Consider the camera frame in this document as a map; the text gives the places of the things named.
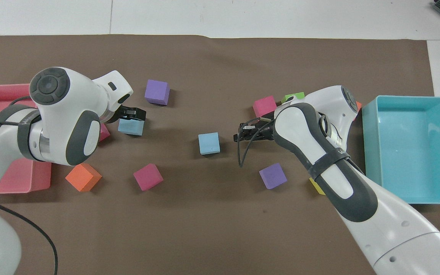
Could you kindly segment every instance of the magenta cube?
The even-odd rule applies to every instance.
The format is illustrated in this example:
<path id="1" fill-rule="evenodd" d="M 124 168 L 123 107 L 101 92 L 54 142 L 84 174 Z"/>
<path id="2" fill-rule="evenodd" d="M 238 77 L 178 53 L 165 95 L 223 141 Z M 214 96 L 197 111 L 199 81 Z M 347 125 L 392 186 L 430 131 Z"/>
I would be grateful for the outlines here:
<path id="1" fill-rule="evenodd" d="M 133 176 L 142 191 L 149 190 L 164 180 L 157 166 L 152 163 L 135 172 Z"/>
<path id="2" fill-rule="evenodd" d="M 288 181 L 279 163 L 264 168 L 259 174 L 267 189 L 273 189 Z"/>
<path id="3" fill-rule="evenodd" d="M 267 113 L 271 113 L 276 109 L 276 102 L 274 101 L 274 96 L 270 95 L 263 99 L 256 100 L 252 108 L 254 108 L 254 113 L 256 114 L 256 117 L 262 117 Z"/>
<path id="4" fill-rule="evenodd" d="M 150 103 L 167 105 L 169 90 L 167 82 L 149 79 L 145 88 L 145 99 Z"/>
<path id="5" fill-rule="evenodd" d="M 110 131 L 108 131 L 108 128 L 105 126 L 105 124 L 100 123 L 100 126 L 99 126 L 99 141 L 102 141 L 103 139 L 106 139 L 108 136 L 110 136 Z"/>

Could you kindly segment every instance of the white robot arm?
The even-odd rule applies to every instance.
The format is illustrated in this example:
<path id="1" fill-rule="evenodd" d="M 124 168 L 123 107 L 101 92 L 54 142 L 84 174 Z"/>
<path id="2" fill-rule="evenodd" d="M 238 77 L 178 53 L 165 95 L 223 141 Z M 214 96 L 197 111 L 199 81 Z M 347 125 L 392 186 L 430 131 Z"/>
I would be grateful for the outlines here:
<path id="1" fill-rule="evenodd" d="M 145 120 L 145 111 L 122 105 L 133 90 L 117 71 L 91 80 L 68 68 L 47 68 L 29 92 L 38 108 L 16 104 L 0 112 L 0 178 L 23 157 L 77 165 L 96 149 L 100 122 Z M 0 218 L 0 275 L 14 274 L 20 257 L 18 236 Z"/>
<path id="2" fill-rule="evenodd" d="M 346 88 L 332 86 L 291 99 L 271 115 L 274 125 L 266 127 L 263 139 L 274 139 L 295 154 L 377 274 L 440 275 L 437 228 L 368 179 L 346 153 L 349 127 L 357 115 L 356 101 Z M 260 139 L 251 135 L 253 129 L 242 130 L 240 140 Z"/>

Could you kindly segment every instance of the red plastic bin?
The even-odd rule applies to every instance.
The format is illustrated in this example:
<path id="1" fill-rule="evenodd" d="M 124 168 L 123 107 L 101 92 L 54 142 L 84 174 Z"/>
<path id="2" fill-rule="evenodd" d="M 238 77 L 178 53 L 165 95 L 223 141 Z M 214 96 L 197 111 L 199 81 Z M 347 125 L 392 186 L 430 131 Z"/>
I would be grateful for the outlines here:
<path id="1" fill-rule="evenodd" d="M 0 111 L 11 101 L 28 95 L 28 91 L 29 84 L 0 85 Z M 30 99 L 19 101 L 18 104 L 35 107 Z M 0 179 L 0 194 L 28 193 L 49 188 L 50 167 L 50 162 L 36 162 L 25 158 L 14 161 Z"/>

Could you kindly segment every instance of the brown mat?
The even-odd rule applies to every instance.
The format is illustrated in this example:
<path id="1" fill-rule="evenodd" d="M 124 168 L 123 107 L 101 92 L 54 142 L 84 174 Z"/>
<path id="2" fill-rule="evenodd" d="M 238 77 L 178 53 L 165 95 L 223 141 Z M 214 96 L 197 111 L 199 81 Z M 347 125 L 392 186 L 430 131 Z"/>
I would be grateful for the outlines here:
<path id="1" fill-rule="evenodd" d="M 433 95 L 425 41 L 208 39 L 199 36 L 0 37 L 0 84 L 28 83 L 65 66 L 90 78 L 118 70 L 147 110 L 142 137 L 112 136 L 87 161 L 103 179 L 88 193 L 53 165 L 48 190 L 0 195 L 0 202 L 52 237 L 60 274 L 372 274 L 346 226 L 290 152 L 255 143 L 239 168 L 232 135 L 252 103 L 342 84 L 363 104 L 379 94 Z M 170 104 L 144 99 L 147 79 L 167 81 Z M 222 152 L 203 157 L 197 135 L 218 132 Z M 348 152 L 364 167 L 361 116 Z M 288 182 L 266 190 L 258 171 L 279 162 Z M 141 192 L 132 173 L 155 163 L 164 182 Z M 417 207 L 440 229 L 440 205 Z M 17 274 L 50 274 L 44 238 L 17 230 Z"/>

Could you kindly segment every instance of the blue bin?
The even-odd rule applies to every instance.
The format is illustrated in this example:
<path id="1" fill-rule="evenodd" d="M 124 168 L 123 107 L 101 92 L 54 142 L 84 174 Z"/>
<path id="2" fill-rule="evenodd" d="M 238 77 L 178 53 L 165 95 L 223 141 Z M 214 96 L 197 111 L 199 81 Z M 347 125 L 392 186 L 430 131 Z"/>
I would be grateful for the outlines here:
<path id="1" fill-rule="evenodd" d="M 380 95 L 362 114 L 366 176 L 409 204 L 440 204 L 440 97 Z"/>

